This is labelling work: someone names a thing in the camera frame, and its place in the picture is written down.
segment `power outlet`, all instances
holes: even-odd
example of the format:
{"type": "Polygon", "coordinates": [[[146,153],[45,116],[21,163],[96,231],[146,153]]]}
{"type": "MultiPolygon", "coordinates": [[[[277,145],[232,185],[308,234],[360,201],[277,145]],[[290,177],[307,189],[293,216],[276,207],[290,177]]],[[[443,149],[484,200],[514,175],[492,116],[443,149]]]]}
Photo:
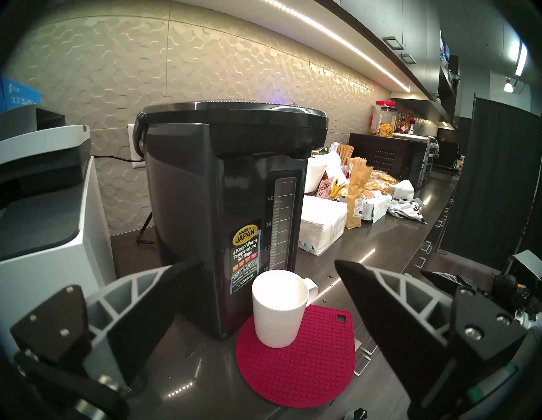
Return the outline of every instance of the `power outlet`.
{"type": "MultiPolygon", "coordinates": [[[[130,145],[130,156],[131,159],[141,159],[141,156],[136,153],[136,150],[134,149],[134,143],[132,141],[132,135],[134,132],[134,125],[128,124],[128,144],[130,145]]],[[[145,162],[132,162],[132,167],[145,167],[145,162]]]]}

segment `blue box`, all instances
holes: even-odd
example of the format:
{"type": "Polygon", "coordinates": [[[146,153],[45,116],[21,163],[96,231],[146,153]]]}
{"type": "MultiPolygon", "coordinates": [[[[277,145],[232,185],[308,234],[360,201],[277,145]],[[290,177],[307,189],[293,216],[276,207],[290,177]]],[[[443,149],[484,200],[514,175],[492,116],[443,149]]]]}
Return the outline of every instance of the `blue box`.
{"type": "Polygon", "coordinates": [[[0,76],[0,112],[8,111],[18,106],[40,104],[41,93],[15,80],[0,76]]]}

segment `black curtain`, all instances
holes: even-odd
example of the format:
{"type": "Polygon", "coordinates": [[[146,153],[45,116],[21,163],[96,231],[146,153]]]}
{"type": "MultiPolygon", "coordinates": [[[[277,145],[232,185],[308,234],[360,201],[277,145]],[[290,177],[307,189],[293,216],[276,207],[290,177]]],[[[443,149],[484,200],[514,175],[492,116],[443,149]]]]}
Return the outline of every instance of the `black curtain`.
{"type": "Polygon", "coordinates": [[[540,168],[540,117],[476,98],[443,250],[502,269],[513,255],[540,168]]]}
{"type": "Polygon", "coordinates": [[[542,172],[538,179],[537,196],[534,199],[533,209],[529,215],[527,229],[519,251],[525,251],[526,249],[542,260],[542,172]]]}

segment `yellow scissors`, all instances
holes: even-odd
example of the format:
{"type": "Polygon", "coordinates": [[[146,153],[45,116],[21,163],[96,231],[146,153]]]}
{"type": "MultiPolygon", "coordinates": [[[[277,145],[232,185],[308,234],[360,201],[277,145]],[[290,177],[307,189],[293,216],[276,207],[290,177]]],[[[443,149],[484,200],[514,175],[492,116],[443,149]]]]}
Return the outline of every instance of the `yellow scissors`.
{"type": "Polygon", "coordinates": [[[335,181],[333,181],[333,186],[330,189],[331,199],[334,199],[336,196],[339,195],[339,191],[343,189],[343,187],[346,185],[346,182],[343,182],[340,185],[338,184],[339,184],[339,180],[335,178],[335,181]]]}

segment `chopsticks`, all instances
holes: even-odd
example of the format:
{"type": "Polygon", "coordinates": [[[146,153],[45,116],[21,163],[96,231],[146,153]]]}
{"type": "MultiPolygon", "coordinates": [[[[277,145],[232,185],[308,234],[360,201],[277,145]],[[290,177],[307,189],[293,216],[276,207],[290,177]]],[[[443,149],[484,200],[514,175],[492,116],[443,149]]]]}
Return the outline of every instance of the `chopsticks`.
{"type": "Polygon", "coordinates": [[[341,165],[346,164],[346,160],[352,156],[352,153],[354,151],[354,146],[350,146],[348,144],[339,144],[339,147],[337,148],[337,153],[340,156],[340,163],[341,165]]]}
{"type": "Polygon", "coordinates": [[[364,158],[353,157],[353,158],[347,158],[346,161],[349,165],[367,166],[367,159],[364,159],[364,158]]]}

